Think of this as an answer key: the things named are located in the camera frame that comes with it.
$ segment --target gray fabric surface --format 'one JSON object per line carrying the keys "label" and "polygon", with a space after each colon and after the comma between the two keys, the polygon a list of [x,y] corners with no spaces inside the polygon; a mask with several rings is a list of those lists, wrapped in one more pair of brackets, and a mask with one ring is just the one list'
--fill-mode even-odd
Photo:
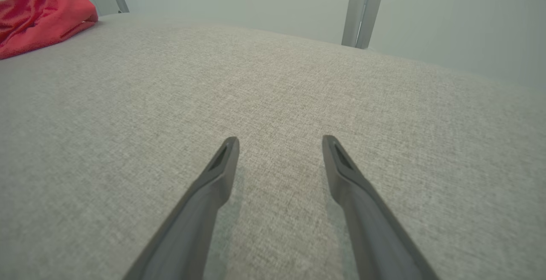
{"label": "gray fabric surface", "polygon": [[541,278],[544,105],[366,50],[103,17],[0,61],[0,278],[121,278],[227,136],[241,153],[205,278],[357,278],[323,134],[441,278]]}

